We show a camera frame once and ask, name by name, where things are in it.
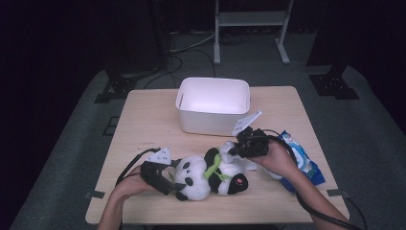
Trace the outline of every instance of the black cable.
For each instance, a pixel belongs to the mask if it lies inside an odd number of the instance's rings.
[[[166,76],[166,75],[170,75],[170,74],[172,74],[172,73],[178,71],[180,68],[182,68],[182,66],[183,66],[183,61],[182,61],[181,58],[175,57],[175,56],[173,56],[173,57],[171,57],[171,58],[177,58],[177,59],[180,61],[179,66],[178,66],[176,69],[172,70],[172,71],[168,71],[168,70],[167,70],[167,73],[162,74],[162,75],[159,75],[159,76],[153,78],[152,80],[150,80],[150,81],[143,87],[143,89],[146,89],[146,88],[147,88],[151,83],[153,83],[154,81],[156,81],[156,80],[158,80],[158,79],[160,79],[160,78],[162,78],[162,77],[164,77],[164,76]]]
[[[319,211],[317,211],[317,210],[311,208],[310,206],[308,206],[308,205],[305,203],[305,201],[302,199],[302,197],[299,195],[299,193],[296,193],[296,198],[298,199],[298,201],[299,201],[299,203],[301,204],[301,206],[302,206],[306,211],[308,211],[309,214],[311,214],[311,215],[313,215],[313,216],[315,216],[315,217],[317,217],[317,218],[319,218],[319,219],[323,219],[323,220],[325,220],[325,221],[328,221],[328,222],[330,222],[330,223],[336,224],[336,225],[338,225],[338,226],[341,226],[341,227],[344,227],[344,228],[347,228],[347,229],[350,229],[350,230],[361,230],[361,228],[359,228],[359,227],[357,227],[357,226],[355,226],[355,225],[352,225],[352,224],[350,224],[350,223],[348,223],[348,222],[344,222],[344,221],[342,221],[342,220],[340,220],[340,219],[337,219],[337,218],[332,218],[332,217],[330,217],[330,216],[327,216],[327,215],[325,215],[325,214],[322,214],[322,213],[320,213]]]
[[[365,230],[368,230],[367,219],[365,218],[365,216],[362,213],[361,209],[355,204],[355,202],[351,198],[346,197],[346,200],[348,200],[352,204],[352,206],[354,206],[355,209],[358,211],[358,214],[361,216],[361,219],[364,222]]]
[[[152,151],[152,152],[157,152],[157,151],[159,151],[159,150],[160,150],[160,148],[158,148],[158,149],[147,149],[147,150],[141,152],[140,154],[138,154],[137,156],[135,156],[135,158],[127,165],[127,167],[125,167],[125,169],[123,170],[123,172],[120,174],[119,178],[117,178],[116,186],[117,186],[120,182],[123,181],[125,175],[126,175],[126,174],[128,173],[128,171],[131,169],[131,167],[133,167],[134,164],[137,163],[137,161],[138,161],[144,154],[146,154],[147,152],[150,152],[150,151]]]
[[[184,51],[181,51],[181,52],[177,52],[175,54],[182,54],[182,53],[186,53],[186,52],[199,52],[199,53],[204,54],[209,59],[210,64],[212,65],[212,69],[213,69],[213,76],[214,76],[214,78],[216,78],[214,62],[213,62],[213,60],[212,60],[212,58],[210,57],[209,54],[207,54],[206,52],[201,51],[201,50],[184,50]]]

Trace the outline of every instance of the plush toy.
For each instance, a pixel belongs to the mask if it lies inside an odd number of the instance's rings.
[[[228,153],[233,146],[232,142],[226,142],[219,149],[209,149],[204,157],[183,158],[173,176],[176,197],[182,201],[202,200],[210,192],[229,196],[245,191],[248,188],[244,175],[246,160]]]

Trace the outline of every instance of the shelf leg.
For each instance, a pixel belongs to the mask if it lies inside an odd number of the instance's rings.
[[[219,6],[218,0],[215,0],[215,25],[214,25],[214,64],[220,64],[220,43],[218,42],[219,34]]]
[[[287,53],[283,47],[283,41],[284,41],[284,36],[286,35],[287,25],[289,24],[290,13],[292,12],[293,2],[294,2],[294,0],[290,0],[289,3],[287,4],[286,13],[284,15],[283,24],[282,24],[281,36],[280,36],[280,38],[275,39],[283,64],[290,63],[289,57],[287,56]]]

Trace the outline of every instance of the wooden table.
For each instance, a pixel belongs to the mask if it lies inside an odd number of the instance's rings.
[[[305,108],[294,87],[251,87],[251,108],[262,114],[251,124],[253,128],[287,130],[302,145],[310,159],[323,172],[326,183],[318,189],[347,218],[348,209],[341,196],[328,196],[337,189],[327,160],[308,120]],[[179,125],[175,107],[177,89],[134,90],[128,94],[124,110],[107,153],[95,191],[103,198],[92,197],[86,220],[99,223],[102,211],[116,179],[127,164],[140,152],[168,147],[172,159],[192,154],[204,155],[234,137],[189,134]],[[142,164],[149,154],[137,164]],[[263,170],[247,172],[249,187],[237,195],[210,194],[202,201],[179,201],[174,192],[168,196],[158,192],[131,197],[124,206],[124,223],[139,224],[220,224],[311,222],[309,214],[279,181]]]

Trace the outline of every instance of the panda ear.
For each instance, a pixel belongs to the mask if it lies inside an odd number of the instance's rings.
[[[183,195],[181,192],[177,191],[176,192],[176,198],[179,199],[180,201],[185,201],[188,200],[189,198],[185,195]]]

